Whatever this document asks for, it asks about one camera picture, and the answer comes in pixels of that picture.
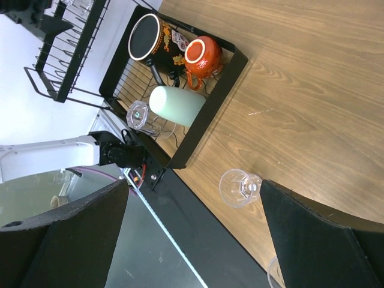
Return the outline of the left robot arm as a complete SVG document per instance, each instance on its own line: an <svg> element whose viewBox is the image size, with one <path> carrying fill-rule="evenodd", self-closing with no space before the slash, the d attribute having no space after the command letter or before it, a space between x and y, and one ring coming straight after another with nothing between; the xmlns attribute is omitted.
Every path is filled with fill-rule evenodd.
<svg viewBox="0 0 384 288"><path fill-rule="evenodd" d="M1 146L1 183L39 173L78 166L116 164L139 168L142 146L125 143L108 131L48 142Z"/></svg>

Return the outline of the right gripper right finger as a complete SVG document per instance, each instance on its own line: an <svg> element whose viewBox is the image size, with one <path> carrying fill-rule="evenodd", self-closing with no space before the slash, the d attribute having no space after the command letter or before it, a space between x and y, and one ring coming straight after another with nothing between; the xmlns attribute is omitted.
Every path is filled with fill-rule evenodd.
<svg viewBox="0 0 384 288"><path fill-rule="evenodd" d="M260 196L286 287L383 287L383 224L272 180Z"/></svg>

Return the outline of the clear plastic cup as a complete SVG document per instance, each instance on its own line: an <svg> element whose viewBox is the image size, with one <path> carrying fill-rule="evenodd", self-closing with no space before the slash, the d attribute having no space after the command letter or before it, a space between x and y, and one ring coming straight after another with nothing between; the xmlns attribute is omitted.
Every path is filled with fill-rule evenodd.
<svg viewBox="0 0 384 288"><path fill-rule="evenodd" d="M82 13L90 11L94 1L93 0L61 0L66 6L74 6L76 9L80 10Z"/></svg>
<svg viewBox="0 0 384 288"><path fill-rule="evenodd" d="M283 275L278 263L277 256L271 259L267 268L267 279L270 288L285 288Z"/></svg>
<svg viewBox="0 0 384 288"><path fill-rule="evenodd" d="M219 182L219 193L225 204L242 208L260 198L262 179L241 169L226 171Z"/></svg>

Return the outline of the black skull mug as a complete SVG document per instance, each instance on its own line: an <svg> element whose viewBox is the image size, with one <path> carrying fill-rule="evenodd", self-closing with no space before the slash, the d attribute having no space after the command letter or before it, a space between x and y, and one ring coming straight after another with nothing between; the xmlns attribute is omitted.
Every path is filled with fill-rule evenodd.
<svg viewBox="0 0 384 288"><path fill-rule="evenodd" d="M149 13L133 26L128 38L128 54L132 60L149 67L158 85L165 85L160 76L164 74L178 88L179 77L186 70L185 51L189 43L168 22Z"/></svg>

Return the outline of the clear faceted glass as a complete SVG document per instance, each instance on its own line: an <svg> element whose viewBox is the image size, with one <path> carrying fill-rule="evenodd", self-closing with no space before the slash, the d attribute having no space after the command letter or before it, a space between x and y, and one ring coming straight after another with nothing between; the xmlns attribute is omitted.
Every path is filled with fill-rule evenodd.
<svg viewBox="0 0 384 288"><path fill-rule="evenodd" d="M136 131L145 133L155 140L169 138L176 124L155 114L144 101L134 101L127 111L127 125Z"/></svg>

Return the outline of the small orange mug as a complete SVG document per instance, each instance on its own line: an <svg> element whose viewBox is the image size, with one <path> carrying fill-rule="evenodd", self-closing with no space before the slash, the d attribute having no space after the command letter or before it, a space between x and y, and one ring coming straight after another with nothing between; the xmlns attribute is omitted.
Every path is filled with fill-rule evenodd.
<svg viewBox="0 0 384 288"><path fill-rule="evenodd" d="M202 80L218 75L224 68L221 46L209 36L199 36L185 50L185 67L189 87L197 91Z"/></svg>

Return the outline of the pale green cup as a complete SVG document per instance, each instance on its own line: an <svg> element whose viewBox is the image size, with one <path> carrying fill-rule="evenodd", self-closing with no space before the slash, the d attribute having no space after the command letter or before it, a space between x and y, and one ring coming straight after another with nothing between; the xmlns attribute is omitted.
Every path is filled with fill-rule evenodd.
<svg viewBox="0 0 384 288"><path fill-rule="evenodd" d="M150 94L149 107L158 116L191 127L206 99L201 94L172 86L157 86Z"/></svg>

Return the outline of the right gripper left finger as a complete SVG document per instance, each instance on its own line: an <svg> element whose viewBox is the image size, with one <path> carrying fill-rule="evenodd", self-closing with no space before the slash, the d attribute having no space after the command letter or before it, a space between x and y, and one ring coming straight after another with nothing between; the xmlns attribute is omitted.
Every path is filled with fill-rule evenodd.
<svg viewBox="0 0 384 288"><path fill-rule="evenodd" d="M1 287L104 287L128 200L118 180L1 227Z"/></svg>

